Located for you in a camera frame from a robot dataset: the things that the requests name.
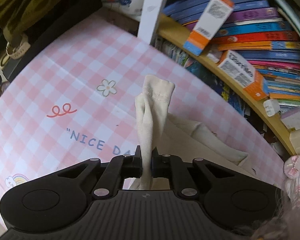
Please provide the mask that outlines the cream t-shirt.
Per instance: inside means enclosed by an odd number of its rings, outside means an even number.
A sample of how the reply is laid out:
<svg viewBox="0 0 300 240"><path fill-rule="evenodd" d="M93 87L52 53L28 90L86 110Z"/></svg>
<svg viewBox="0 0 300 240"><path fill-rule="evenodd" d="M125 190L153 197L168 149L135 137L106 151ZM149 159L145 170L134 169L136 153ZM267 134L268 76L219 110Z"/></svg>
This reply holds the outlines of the cream t-shirt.
<svg viewBox="0 0 300 240"><path fill-rule="evenodd" d="M170 114L168 107L175 85L154 75L144 79L142 93L135 99L136 127L141 147L142 175L130 185L132 190L165 190L168 183L151 174L152 151L176 155L184 162L195 158L256 177L247 152L219 140L202 122Z"/></svg>

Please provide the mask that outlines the pink white bunny plush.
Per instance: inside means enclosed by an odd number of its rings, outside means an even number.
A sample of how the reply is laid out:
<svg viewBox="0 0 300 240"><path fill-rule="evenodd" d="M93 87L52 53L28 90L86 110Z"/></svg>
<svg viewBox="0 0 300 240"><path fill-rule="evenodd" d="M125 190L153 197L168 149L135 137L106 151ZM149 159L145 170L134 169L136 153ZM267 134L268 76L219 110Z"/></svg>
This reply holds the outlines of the pink white bunny plush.
<svg viewBox="0 0 300 240"><path fill-rule="evenodd" d="M285 162L283 170L287 176L285 191L293 206L300 208L300 155L290 157Z"/></svg>

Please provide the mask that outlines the white square box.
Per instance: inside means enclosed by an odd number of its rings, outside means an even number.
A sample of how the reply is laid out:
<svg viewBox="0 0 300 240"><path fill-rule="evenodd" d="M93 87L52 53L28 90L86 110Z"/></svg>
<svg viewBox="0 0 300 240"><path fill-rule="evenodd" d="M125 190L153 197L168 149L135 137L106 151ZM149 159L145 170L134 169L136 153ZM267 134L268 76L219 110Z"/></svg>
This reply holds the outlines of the white square box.
<svg viewBox="0 0 300 240"><path fill-rule="evenodd" d="M281 114L281 122L288 130L300 129L300 107L294 107L293 109Z"/></svg>

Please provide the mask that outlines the white power adapter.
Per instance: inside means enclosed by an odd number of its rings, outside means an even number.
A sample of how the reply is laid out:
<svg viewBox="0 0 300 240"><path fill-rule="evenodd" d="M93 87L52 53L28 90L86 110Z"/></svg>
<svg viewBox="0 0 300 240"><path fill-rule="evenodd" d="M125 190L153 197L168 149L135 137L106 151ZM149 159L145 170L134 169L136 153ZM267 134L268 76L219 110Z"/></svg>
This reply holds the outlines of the white power adapter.
<svg viewBox="0 0 300 240"><path fill-rule="evenodd" d="M280 105L276 99L265 100L263 102L263 107L268 117L272 117L280 111Z"/></svg>

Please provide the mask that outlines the pink checkered desk mat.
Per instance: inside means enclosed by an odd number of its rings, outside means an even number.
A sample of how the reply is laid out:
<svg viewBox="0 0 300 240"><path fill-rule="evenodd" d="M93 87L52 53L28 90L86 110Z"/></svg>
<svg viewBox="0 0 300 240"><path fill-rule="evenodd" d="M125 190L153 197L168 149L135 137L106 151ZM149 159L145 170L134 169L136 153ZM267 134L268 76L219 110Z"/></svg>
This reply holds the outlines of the pink checkered desk mat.
<svg viewBox="0 0 300 240"><path fill-rule="evenodd" d="M248 152L257 178L282 186L282 159L243 116L166 55L92 14L38 54L0 97L0 199L89 158L133 153L135 97L148 74L175 84L170 113Z"/></svg>

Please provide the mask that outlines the flat orange white box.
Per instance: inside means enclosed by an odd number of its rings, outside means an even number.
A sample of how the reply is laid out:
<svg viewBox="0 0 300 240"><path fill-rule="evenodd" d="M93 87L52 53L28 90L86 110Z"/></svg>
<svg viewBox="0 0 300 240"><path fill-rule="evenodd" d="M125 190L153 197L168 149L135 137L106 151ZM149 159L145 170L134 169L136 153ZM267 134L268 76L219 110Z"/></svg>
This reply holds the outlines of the flat orange white box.
<svg viewBox="0 0 300 240"><path fill-rule="evenodd" d="M236 81L256 101L269 96L267 81L252 64L236 51L224 52L218 68Z"/></svg>

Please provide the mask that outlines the row of colourful books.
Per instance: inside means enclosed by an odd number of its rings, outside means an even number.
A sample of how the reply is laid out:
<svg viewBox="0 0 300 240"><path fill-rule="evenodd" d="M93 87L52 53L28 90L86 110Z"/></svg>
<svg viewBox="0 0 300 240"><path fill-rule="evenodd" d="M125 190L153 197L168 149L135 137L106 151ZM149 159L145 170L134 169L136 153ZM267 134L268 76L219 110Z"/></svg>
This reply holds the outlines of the row of colourful books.
<svg viewBox="0 0 300 240"><path fill-rule="evenodd" d="M163 12L192 30L210 0L168 0ZM235 50L268 81L281 113L300 107L300 9L293 0L231 0L233 11L212 38Z"/></svg>

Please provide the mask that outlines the wooden white bookshelf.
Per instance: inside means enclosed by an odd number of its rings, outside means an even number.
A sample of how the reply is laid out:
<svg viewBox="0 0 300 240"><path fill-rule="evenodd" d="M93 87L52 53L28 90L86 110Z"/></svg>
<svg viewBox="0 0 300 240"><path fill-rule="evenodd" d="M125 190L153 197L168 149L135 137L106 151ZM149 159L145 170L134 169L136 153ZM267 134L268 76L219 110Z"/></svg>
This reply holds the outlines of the wooden white bookshelf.
<svg viewBox="0 0 300 240"><path fill-rule="evenodd" d="M175 59L190 54L232 88L285 149L300 154L300 0L104 0L140 16L138 37L165 39Z"/></svg>

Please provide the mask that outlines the olive green bag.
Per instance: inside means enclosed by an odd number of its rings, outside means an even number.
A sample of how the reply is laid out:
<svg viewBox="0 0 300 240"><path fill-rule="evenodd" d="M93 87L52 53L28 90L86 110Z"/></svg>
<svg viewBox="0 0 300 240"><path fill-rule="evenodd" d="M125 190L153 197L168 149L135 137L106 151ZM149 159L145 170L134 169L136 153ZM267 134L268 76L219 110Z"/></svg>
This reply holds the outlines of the olive green bag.
<svg viewBox="0 0 300 240"><path fill-rule="evenodd" d="M5 51L17 61L8 81L51 42L101 7L101 0L0 0L0 54Z"/></svg>

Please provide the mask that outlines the tall orange white box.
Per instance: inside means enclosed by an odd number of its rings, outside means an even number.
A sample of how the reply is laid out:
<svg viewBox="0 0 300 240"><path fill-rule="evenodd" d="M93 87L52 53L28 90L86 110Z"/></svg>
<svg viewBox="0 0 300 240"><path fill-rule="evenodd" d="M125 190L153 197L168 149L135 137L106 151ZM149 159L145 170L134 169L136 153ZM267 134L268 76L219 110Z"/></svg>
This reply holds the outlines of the tall orange white box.
<svg viewBox="0 0 300 240"><path fill-rule="evenodd" d="M210 0L183 48L199 56L233 11L231 0Z"/></svg>

